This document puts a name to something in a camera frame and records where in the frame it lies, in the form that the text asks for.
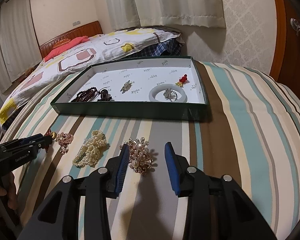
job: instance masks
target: bed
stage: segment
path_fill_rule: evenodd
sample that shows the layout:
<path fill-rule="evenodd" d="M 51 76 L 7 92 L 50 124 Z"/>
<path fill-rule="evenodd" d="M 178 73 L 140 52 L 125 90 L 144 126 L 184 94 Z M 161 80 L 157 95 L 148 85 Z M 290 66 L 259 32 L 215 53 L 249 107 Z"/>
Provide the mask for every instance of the bed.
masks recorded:
<path fill-rule="evenodd" d="M 130 28 L 102 34 L 99 22 L 93 22 L 63 33 L 40 46 L 42 58 L 53 46 L 63 39 L 88 36 L 90 41 L 61 53 L 45 62 L 43 60 L 8 96 L 0 109 L 0 125 L 5 131 L 22 107 L 41 89 L 59 83 L 71 73 L 84 70 L 92 64 L 120 59 L 123 57 L 180 55 L 181 33 L 169 28 Z"/>
<path fill-rule="evenodd" d="M 120 197 L 107 200 L 112 239 L 182 239 L 187 200 L 178 199 L 170 186 L 164 159 L 168 141 L 206 174 L 230 174 L 278 240 L 286 239 L 300 220 L 300 101 L 259 71 L 211 62 L 196 65 L 210 102 L 211 122 L 58 115 L 50 102 L 77 73 L 40 90 L 2 141 L 48 129 L 72 133 L 74 140 L 67 154 L 62 156 L 53 142 L 47 154 L 42 150 L 34 161 L 14 171 L 22 223 L 63 176 L 87 176 L 117 156 L 124 141 L 145 137 L 157 166 L 146 177 L 128 169 Z M 76 168 L 72 159 L 92 130 L 103 131 L 110 147 L 95 168 Z M 82 202 L 79 239 L 83 239 L 83 208 Z"/>

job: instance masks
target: white bangle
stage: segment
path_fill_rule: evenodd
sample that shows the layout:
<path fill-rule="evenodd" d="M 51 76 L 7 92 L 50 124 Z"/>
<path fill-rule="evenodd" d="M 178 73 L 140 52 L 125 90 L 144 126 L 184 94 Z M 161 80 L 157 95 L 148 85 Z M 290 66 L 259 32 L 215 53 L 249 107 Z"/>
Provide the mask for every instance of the white bangle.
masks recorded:
<path fill-rule="evenodd" d="M 149 100 L 151 102 L 161 102 L 161 101 L 155 99 L 155 96 L 159 92 L 164 91 L 164 90 L 169 89 L 169 88 L 171 88 L 172 90 L 177 91 L 181 94 L 181 98 L 179 98 L 179 99 L 177 99 L 173 102 L 184 103 L 184 102 L 187 101 L 186 92 L 181 87 L 178 87 L 178 86 L 173 85 L 173 84 L 162 84 L 162 85 L 159 85 L 159 86 L 156 86 L 156 87 L 152 88 L 149 92 Z"/>

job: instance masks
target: wooden headboard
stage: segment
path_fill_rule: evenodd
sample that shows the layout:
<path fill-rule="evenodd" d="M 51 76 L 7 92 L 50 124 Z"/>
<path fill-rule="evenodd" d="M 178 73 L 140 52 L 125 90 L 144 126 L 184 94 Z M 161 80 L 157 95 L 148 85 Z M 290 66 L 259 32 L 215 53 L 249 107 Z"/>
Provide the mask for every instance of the wooden headboard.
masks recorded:
<path fill-rule="evenodd" d="M 81 36 L 92 37 L 97 34 L 102 34 L 101 26 L 98 21 L 82 25 L 78 28 L 75 28 L 66 33 L 63 33 L 63 34 L 53 38 L 52 40 L 46 42 L 45 44 L 41 45 L 39 47 L 41 56 L 42 56 L 42 58 L 46 57 L 50 53 L 50 51 L 52 51 L 52 47 L 58 41 L 61 41 L 63 39 L 71 39 L 72 40 L 76 37 L 81 37 Z"/>

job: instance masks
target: human hand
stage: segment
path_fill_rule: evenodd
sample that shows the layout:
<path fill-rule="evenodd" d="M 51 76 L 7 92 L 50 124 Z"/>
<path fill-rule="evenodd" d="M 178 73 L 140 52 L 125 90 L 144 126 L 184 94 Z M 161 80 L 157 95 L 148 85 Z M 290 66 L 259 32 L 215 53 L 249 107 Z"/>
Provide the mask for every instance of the human hand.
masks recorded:
<path fill-rule="evenodd" d="M 0 186 L 0 196 L 8 195 L 8 207 L 16 210 L 18 207 L 16 185 L 14 184 L 14 175 L 12 172 L 9 173 L 9 189 L 8 192 Z"/>

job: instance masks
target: pillow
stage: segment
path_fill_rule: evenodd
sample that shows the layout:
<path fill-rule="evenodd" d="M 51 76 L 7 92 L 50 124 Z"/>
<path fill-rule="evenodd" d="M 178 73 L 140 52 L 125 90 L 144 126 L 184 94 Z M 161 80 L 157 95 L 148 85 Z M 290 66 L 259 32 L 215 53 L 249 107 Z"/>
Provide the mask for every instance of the pillow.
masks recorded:
<path fill-rule="evenodd" d="M 52 49 L 59 48 L 60 46 L 69 43 L 70 41 L 71 41 L 71 39 L 64 39 L 64 40 L 58 41 L 58 42 L 52 47 Z"/>
<path fill-rule="evenodd" d="M 68 49 L 71 49 L 71 48 L 77 46 L 78 44 L 86 42 L 86 41 L 90 41 L 90 39 L 88 39 L 88 36 L 76 37 L 73 40 L 71 40 L 69 43 L 64 44 L 64 45 L 50 51 L 50 53 L 44 58 L 44 62 L 47 62 L 48 60 L 67 51 Z"/>

